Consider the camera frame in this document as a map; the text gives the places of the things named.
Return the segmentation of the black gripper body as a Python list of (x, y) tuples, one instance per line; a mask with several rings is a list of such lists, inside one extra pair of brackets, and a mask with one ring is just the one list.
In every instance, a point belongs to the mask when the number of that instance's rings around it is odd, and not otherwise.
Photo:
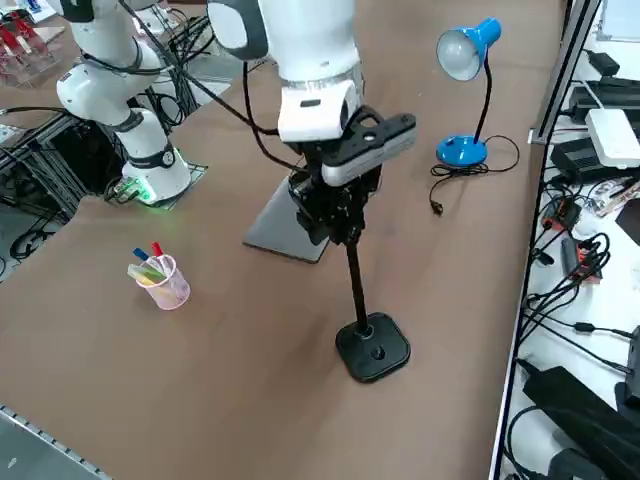
[(293, 198), (303, 208), (334, 208), (341, 197), (370, 197), (379, 188), (383, 154), (374, 142), (325, 141), (300, 145), (306, 161), (293, 176)]

